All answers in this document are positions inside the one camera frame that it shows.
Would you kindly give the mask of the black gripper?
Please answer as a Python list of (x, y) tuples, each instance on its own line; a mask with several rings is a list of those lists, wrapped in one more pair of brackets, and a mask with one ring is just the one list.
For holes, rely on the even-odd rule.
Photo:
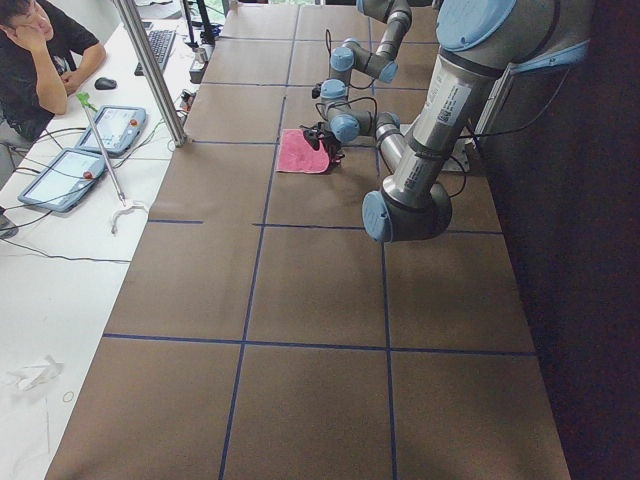
[(344, 158), (342, 143), (330, 131), (325, 122), (319, 121), (313, 126), (300, 125), (299, 128), (304, 140), (314, 151), (324, 150), (330, 165), (341, 163)]

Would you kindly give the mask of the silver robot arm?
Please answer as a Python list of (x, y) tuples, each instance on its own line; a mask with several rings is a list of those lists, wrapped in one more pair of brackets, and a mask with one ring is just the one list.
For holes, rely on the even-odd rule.
[(375, 52), (364, 49), (356, 39), (344, 40), (330, 52), (328, 78), (318, 87), (341, 87), (347, 90), (353, 70), (384, 83), (391, 83), (397, 74), (396, 58), (412, 26), (409, 2), (358, 0), (356, 8), (361, 14), (386, 25), (382, 39)]
[(359, 71), (389, 83), (396, 57), (412, 25), (406, 1), (359, 1), (357, 9), (386, 26), (369, 52), (348, 39), (333, 50), (329, 76), (313, 93), (322, 117), (303, 128), (305, 141), (341, 156), (344, 144), (361, 136), (375, 139), (392, 173), (365, 195), (362, 219), (378, 242), (425, 240), (449, 225), (449, 194), (438, 183), (466, 124), (484, 108), (494, 83), (509, 66), (518, 71), (553, 69), (586, 55), (592, 1), (445, 1), (436, 19), (439, 50), (421, 113), (407, 132), (396, 115), (358, 111), (348, 99), (351, 74)]

